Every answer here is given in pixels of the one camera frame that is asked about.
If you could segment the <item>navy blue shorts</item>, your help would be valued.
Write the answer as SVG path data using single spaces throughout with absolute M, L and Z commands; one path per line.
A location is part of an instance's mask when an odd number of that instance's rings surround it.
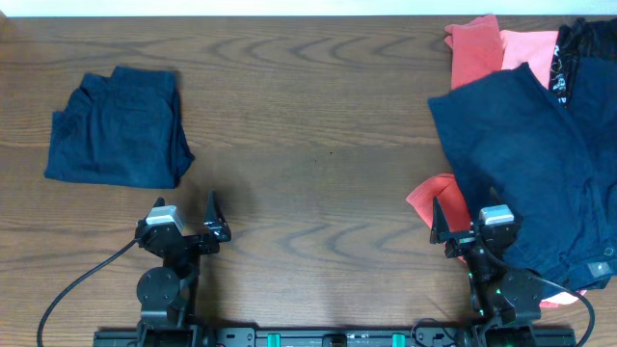
M 572 290 L 616 274 L 616 66 L 585 58 L 567 105 L 528 65 L 428 102 L 477 215 L 500 197 L 522 219 L 506 263 Z

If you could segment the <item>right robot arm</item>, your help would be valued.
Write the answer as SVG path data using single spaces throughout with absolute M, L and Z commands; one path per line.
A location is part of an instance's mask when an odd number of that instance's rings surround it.
M 443 244 L 447 258 L 461 257 L 469 271 L 471 305 L 480 318 L 451 334 L 455 346 L 535 346 L 532 322 L 541 317 L 541 289 L 533 273 L 499 257 L 520 228 L 505 205 L 480 210 L 466 230 L 453 231 L 437 198 L 433 199 L 432 244 Z

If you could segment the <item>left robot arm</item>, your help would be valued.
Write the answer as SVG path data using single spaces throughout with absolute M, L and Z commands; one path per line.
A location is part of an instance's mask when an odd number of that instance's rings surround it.
M 201 257 L 218 253 L 220 245 L 231 240 L 214 191 L 208 195 L 203 224 L 206 232 L 184 235 L 177 207 L 162 198 L 138 222 L 135 238 L 139 247 L 163 260 L 161 266 L 146 271 L 136 287 L 141 303 L 138 347 L 217 344 L 214 331 L 195 314 Z

